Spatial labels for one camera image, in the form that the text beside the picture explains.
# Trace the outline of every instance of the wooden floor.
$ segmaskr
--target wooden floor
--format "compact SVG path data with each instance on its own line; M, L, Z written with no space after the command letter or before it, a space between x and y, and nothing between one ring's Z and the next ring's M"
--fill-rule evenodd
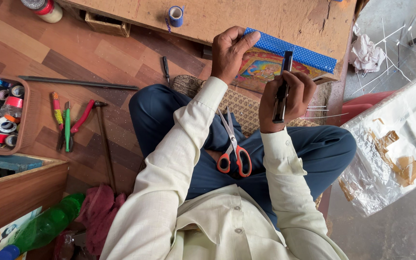
M142 27L131 27L129 38L93 32L88 24L64 13L48 24L24 7L20 0L0 0L0 74L34 75L136 85L165 84L161 57L167 56L171 79L190 74L207 79L211 61L201 57L202 45ZM38 137L21 153L70 161L67 193L84 192L107 180L97 116L75 134L73 153L57 152L58 125L50 93L60 95L61 106L71 102L78 119L90 99L109 103L104 109L113 169L119 192L129 194L142 161L128 110L135 91L30 82L42 93ZM256 100L260 94L236 89Z

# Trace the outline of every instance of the white shirt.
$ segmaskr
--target white shirt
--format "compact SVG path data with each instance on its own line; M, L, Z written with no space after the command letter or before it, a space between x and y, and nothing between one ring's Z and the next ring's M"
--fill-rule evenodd
M276 231L261 207L230 185L185 201L192 171L228 86L210 77L145 159L110 228L101 260L348 259L327 237L286 129L261 134Z

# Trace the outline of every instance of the scissors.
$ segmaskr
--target scissors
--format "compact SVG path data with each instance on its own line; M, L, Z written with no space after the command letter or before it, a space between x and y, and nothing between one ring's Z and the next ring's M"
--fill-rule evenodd
M234 150L235 151L235 159L237 159L237 165L239 166L239 174L242 177L248 177L251 174L251 159L248 152L237 145L237 139L235 139L234 135L234 125L232 124L232 117L231 113L229 111L229 107L227 107L227 119L229 121L229 124L226 122L224 117L222 116L221 110L218 109L219 115L221 116L222 123L224 125L224 128L226 128L227 134L229 135L229 139L231 141L231 144L229 145L229 148L227 151L218 159L218 163L216 164L217 169L227 174L230 171L230 164L231 161L229 159L230 153ZM244 168L244 160L247 159L247 168Z

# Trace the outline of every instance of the red cloth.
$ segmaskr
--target red cloth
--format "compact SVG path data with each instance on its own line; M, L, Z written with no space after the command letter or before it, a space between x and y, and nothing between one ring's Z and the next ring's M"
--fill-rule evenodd
M343 108L341 110L341 114L349 113L346 115L341 116L340 125L343 125L347 121L350 121L363 111L371 108L376 103L384 100L386 97L390 96L396 92L393 91L385 91L385 92L378 92L378 93L369 93L362 95L360 97L356 97L351 99L350 101L343 103Z
M75 221L86 227L86 248L92 255L102 253L113 219L125 200L124 193L115 198L112 188L104 184L86 191Z

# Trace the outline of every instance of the concrete floor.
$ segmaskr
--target concrete floor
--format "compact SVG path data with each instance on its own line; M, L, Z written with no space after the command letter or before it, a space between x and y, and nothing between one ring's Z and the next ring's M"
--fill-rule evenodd
M410 20L413 19L415 15L416 0L370 0L364 10L362 10L360 17L357 20L357 24L361 28L361 34L367 34L372 42L377 43L384 38L381 18L383 18L384 22L385 35L388 36L392 32L402 27L404 23L406 24L406 28L408 28ZM405 32L406 30L400 30L399 32L393 34L388 40L386 40L386 53L388 57L396 63L396 66L398 57L400 57L399 68L410 80L414 80L416 78L416 46L410 47L408 45L408 41L412 39L412 36L413 38L416 37L416 21L413 24L410 32L404 33L405 36L403 36L403 40L401 41L401 44L399 44L400 55L398 56L398 46L396 46L396 41L400 39L401 31ZM383 43L379 44L378 46L384 50ZM362 71L359 71L361 85L364 86L366 83L379 76L385 70L386 61L384 61L381 65L380 71L368 73L365 78L361 77ZM402 74L400 74L398 69L392 67L388 72L389 75L385 73L377 80L364 87L364 93L369 93L374 87L375 88L372 92L398 90L407 84L408 80L406 80ZM354 72L354 67L349 65L348 76L346 79L346 88L344 91L344 101L348 101L355 97L361 96L362 91L354 93L361 87L361 85L357 80L357 75Z
M357 23L361 33L366 33L373 42L383 38L381 18L384 20L385 34L389 35L404 23L409 26L412 16L416 15L416 0L370 0L362 11ZM411 29L416 37L416 22ZM399 39L400 33L390 39ZM411 80L416 78L416 46L408 47L412 39L410 32L400 44L400 69ZM397 46L392 40L386 42L387 54L393 62L397 62ZM381 70L361 78L364 85L386 70L386 63ZM398 69L390 69L379 79L364 88L368 93L397 90L408 81ZM360 88L354 67L350 65L345 88L344 100L361 96L362 91L352 93ZM349 259L355 260L416 260L416 189L385 207L383 210L362 217L348 202L338 183L334 183L331 191L330 207L327 216L330 238L346 253Z

